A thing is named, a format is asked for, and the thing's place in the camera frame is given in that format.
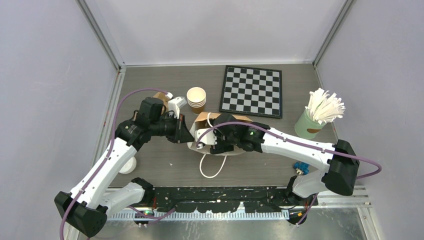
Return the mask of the brown paper bag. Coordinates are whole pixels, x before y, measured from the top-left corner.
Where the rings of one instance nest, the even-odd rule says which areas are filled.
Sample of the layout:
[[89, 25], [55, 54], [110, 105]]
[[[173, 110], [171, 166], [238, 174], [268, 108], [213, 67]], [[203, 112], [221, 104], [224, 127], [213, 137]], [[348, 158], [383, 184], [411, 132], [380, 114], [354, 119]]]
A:
[[[190, 133], [192, 134], [192, 136], [194, 137], [194, 142], [187, 143], [187, 147], [192, 151], [195, 151], [197, 153], [202, 154], [202, 157], [201, 157], [200, 162], [199, 162], [199, 171], [200, 171], [200, 174], [207, 179], [215, 178], [222, 171], [222, 169], [223, 169], [223, 167], [226, 163], [227, 157], [234, 156], [234, 155], [224, 155], [224, 154], [218, 154], [218, 155], [210, 154], [210, 147], [211, 146], [207, 146], [207, 147], [204, 147], [202, 149], [196, 149], [195, 131], [199, 130], [199, 129], [211, 128], [213, 126], [212, 125], [213, 121], [216, 120], [220, 115], [221, 115], [220, 113], [201, 112], [197, 116], [197, 118], [195, 119], [194, 123], [192, 124], [192, 126], [189, 130]], [[243, 149], [241, 149], [237, 146], [236, 146], [236, 150], [238, 151], [237, 155], [241, 155], [241, 154], [245, 153], [245, 151]], [[203, 162], [204, 162], [206, 156], [209, 156], [209, 158], [212, 158], [213, 160], [218, 160], [219, 158], [222, 159], [221, 166], [220, 166], [219, 170], [214, 175], [206, 175], [203, 172], [202, 167], [203, 167]]]

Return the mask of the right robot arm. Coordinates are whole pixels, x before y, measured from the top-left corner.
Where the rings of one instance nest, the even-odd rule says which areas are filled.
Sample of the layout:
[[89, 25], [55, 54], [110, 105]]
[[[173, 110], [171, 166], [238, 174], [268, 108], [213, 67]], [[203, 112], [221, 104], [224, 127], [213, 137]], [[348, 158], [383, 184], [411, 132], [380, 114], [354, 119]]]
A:
[[291, 205], [299, 205], [313, 194], [331, 191], [342, 196], [354, 192], [359, 161], [349, 142], [336, 144], [311, 141], [285, 134], [259, 122], [242, 122], [229, 113], [222, 113], [211, 121], [218, 142], [245, 152], [280, 155], [315, 167], [306, 175], [290, 178], [285, 198]]

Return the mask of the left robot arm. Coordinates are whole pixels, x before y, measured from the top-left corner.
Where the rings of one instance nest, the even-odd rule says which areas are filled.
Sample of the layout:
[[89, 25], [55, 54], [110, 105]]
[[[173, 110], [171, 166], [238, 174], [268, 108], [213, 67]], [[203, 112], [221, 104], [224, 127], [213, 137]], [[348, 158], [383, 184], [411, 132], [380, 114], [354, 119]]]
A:
[[85, 236], [92, 238], [105, 225], [107, 218], [133, 204], [148, 207], [154, 202], [153, 185], [142, 178], [134, 178], [125, 187], [105, 195], [112, 180], [124, 165], [153, 136], [165, 136], [170, 142], [182, 144], [195, 139], [185, 123], [180, 109], [186, 105], [184, 97], [168, 101], [145, 98], [133, 117], [120, 123], [104, 154], [89, 173], [70, 191], [60, 191], [54, 203], [60, 216]]

